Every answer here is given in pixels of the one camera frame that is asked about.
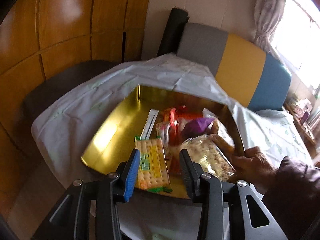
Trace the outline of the dark sleeved right forearm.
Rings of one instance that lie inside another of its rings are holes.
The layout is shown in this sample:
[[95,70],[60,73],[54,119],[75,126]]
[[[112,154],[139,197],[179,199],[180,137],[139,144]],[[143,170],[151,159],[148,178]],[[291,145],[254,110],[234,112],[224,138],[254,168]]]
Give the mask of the dark sleeved right forearm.
[[288,239],[319,239],[319,168],[285,157],[262,201]]

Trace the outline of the person's right hand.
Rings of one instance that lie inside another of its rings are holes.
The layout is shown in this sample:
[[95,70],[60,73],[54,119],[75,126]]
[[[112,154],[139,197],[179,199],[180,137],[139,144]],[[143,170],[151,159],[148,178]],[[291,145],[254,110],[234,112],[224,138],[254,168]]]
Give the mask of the person's right hand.
[[254,185],[260,194],[265,194],[273,185],[277,169],[265,158],[258,146],[245,150],[244,156],[231,156],[235,174],[229,182],[244,180]]

